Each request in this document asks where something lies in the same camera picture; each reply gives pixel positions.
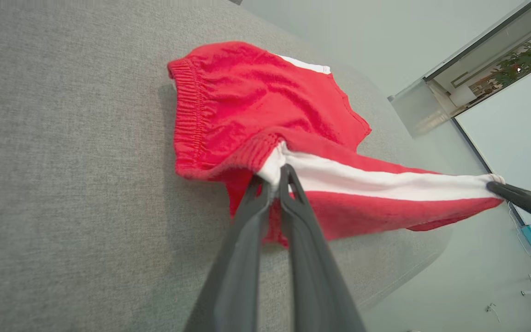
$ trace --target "green leaves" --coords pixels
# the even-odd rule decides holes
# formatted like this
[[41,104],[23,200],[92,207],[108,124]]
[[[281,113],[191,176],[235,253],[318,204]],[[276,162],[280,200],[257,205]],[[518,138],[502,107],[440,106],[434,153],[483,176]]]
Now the green leaves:
[[531,42],[523,44],[525,51],[510,52],[497,63],[499,69],[491,71],[491,78],[502,86],[508,86],[531,72]]

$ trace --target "gray fabric surface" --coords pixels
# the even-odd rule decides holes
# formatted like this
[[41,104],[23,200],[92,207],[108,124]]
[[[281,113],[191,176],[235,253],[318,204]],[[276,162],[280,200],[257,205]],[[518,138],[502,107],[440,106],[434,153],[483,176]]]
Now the gray fabric surface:
[[[0,10],[0,332],[183,328],[230,220],[222,185],[173,172],[165,65],[225,40],[330,64],[373,128],[360,153],[416,162],[366,78],[229,2]],[[392,231],[331,247],[364,310],[447,240]],[[266,247],[262,331],[289,329],[288,267],[284,250]]]

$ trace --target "white stripe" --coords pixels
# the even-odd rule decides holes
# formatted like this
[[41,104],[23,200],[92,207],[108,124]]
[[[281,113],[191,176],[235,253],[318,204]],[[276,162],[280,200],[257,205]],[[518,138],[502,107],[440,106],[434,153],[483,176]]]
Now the white stripe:
[[280,167],[284,164],[291,164],[296,170],[304,191],[326,191],[415,202],[497,197],[487,190],[486,184],[490,181],[504,183],[501,177],[493,174],[447,176],[411,172],[367,172],[312,154],[291,152],[284,142],[272,151],[257,174],[277,189],[280,183]]
[[306,62],[300,61],[299,59],[293,59],[291,57],[285,57],[284,55],[278,55],[278,57],[281,57],[282,59],[288,61],[289,63],[292,63],[296,67],[300,67],[300,68],[304,68],[304,69],[310,69],[310,70],[316,71],[318,73],[331,74],[331,68],[328,65],[312,65],[310,63],[306,63]]

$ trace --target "white wall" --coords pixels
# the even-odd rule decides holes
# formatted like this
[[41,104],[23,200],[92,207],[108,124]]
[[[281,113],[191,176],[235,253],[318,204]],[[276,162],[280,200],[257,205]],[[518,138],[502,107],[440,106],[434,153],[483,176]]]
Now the white wall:
[[[451,121],[415,139],[425,168],[484,174]],[[505,206],[449,225],[445,252],[411,281],[363,313],[370,332],[531,332],[531,259]],[[501,323],[485,307],[494,302]]]
[[531,73],[456,118],[493,172],[531,190]]
[[243,0],[395,95],[526,0]]

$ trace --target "white side stripe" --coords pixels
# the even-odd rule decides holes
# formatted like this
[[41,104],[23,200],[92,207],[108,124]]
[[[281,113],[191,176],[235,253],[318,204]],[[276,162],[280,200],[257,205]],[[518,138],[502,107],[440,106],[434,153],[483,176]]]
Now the white side stripe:
[[497,197],[487,190],[486,184],[490,181],[504,183],[501,177],[493,174],[447,176],[411,172],[367,172],[312,154],[291,152],[284,142],[272,151],[257,174],[277,189],[280,183],[280,167],[284,164],[291,164],[295,168],[304,191],[326,191],[415,202]]
[[296,67],[304,68],[304,69],[310,69],[312,71],[316,71],[318,73],[323,74],[331,74],[331,68],[328,65],[312,65],[310,63],[306,63],[303,61],[300,61],[299,59],[294,59],[291,57],[285,57],[284,55],[278,55],[278,57],[281,57],[282,59],[288,61],[289,63],[292,63]]

